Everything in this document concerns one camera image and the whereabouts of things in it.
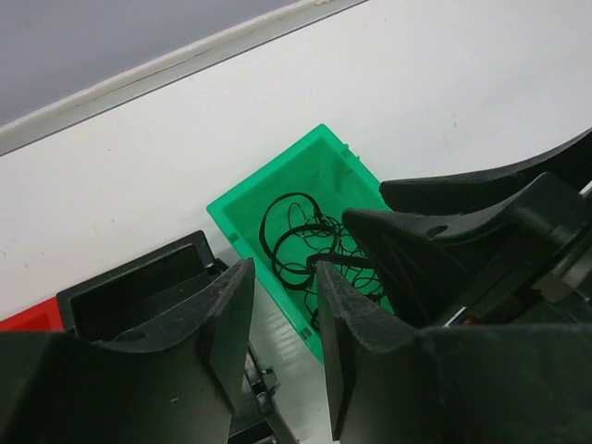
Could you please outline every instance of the white surface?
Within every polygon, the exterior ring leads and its hole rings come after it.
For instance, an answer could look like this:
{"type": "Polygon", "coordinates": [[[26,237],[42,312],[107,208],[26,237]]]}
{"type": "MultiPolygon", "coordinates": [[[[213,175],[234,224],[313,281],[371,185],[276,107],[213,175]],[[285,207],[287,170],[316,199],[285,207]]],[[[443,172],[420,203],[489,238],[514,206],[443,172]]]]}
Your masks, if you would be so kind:
{"type": "MultiPolygon", "coordinates": [[[[371,0],[0,158],[0,316],[197,228],[319,122],[379,179],[499,166],[592,123],[592,3],[371,0]]],[[[266,297],[253,342],[304,442],[321,366],[266,297]]]]}

